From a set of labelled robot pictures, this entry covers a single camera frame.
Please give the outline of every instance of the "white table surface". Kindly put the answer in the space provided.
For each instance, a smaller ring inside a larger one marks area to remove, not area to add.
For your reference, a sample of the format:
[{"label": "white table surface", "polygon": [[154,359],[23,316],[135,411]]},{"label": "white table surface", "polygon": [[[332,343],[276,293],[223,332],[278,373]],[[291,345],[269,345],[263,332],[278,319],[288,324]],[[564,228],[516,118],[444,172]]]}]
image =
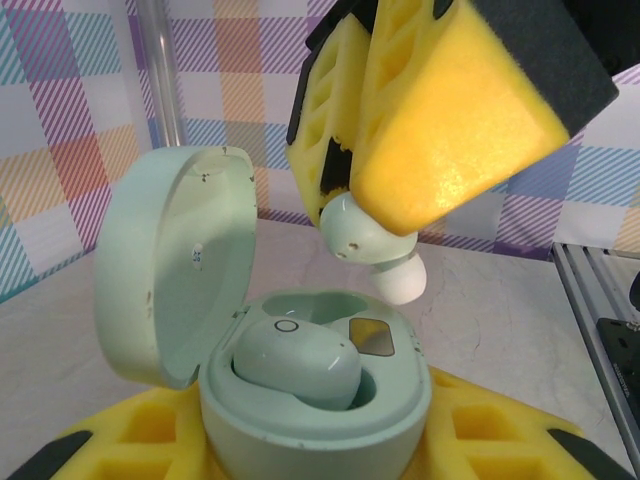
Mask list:
[{"label": "white table surface", "polygon": [[[429,363],[574,422],[631,471],[554,265],[419,248],[429,285],[400,310]],[[0,305],[0,478],[65,428],[146,389],[101,355],[92,260]],[[259,221],[248,298],[301,285],[375,295],[366,268],[329,255],[315,229]]]}]

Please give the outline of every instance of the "mint green earbud case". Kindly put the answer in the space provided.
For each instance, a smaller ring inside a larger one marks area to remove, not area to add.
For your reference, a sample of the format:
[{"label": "mint green earbud case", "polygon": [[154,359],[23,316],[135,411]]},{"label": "mint green earbud case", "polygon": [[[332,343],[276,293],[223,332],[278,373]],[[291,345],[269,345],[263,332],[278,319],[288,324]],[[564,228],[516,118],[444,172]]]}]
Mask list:
[{"label": "mint green earbud case", "polygon": [[[234,479],[399,478],[431,400],[410,322],[341,290],[245,303],[256,222],[253,167],[238,148],[162,148],[134,163],[114,189],[96,249],[96,327],[110,366],[172,389],[197,380],[211,448]],[[239,335],[270,316],[322,324],[354,342],[363,371],[348,410],[314,408],[235,375]]]}]

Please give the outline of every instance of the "earbud case lid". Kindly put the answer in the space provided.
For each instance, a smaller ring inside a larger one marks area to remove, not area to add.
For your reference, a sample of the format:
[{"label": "earbud case lid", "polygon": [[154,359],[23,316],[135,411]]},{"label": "earbud case lid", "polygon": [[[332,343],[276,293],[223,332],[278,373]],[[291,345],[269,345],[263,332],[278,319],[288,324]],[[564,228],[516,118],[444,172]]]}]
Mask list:
[{"label": "earbud case lid", "polygon": [[95,253],[95,321],[121,377],[184,389],[249,286],[254,172],[232,147],[168,147],[119,181]]}]

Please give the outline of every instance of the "white silicone ear tip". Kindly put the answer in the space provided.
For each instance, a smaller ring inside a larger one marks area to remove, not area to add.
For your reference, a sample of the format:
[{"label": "white silicone ear tip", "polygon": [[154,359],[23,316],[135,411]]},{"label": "white silicone ear tip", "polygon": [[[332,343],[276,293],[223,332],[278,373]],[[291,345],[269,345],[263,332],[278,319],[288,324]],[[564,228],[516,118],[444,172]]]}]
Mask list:
[{"label": "white silicone ear tip", "polygon": [[388,270],[374,269],[369,279],[385,301],[404,305],[423,294],[427,287],[427,270],[420,255],[414,252],[407,261]]}]

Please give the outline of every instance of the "yellow foam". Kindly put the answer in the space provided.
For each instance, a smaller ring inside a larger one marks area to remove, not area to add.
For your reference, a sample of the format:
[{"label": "yellow foam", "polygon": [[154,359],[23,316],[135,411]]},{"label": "yellow foam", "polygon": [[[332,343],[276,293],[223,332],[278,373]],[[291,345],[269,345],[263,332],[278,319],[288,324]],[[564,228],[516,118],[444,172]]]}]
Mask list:
[{"label": "yellow foam", "polygon": [[[436,368],[425,432],[403,480],[588,480],[547,434],[571,423]],[[93,436],[53,480],[228,480],[208,445],[198,386],[152,389],[64,435]]]},{"label": "yellow foam", "polygon": [[468,0],[380,0],[350,189],[397,235],[549,155],[569,135]]},{"label": "yellow foam", "polygon": [[360,92],[371,36],[352,15],[338,23],[327,38],[309,74],[295,141],[285,155],[311,221],[318,225],[320,209],[346,191],[323,195],[320,180],[329,139],[353,150],[358,129]]}]

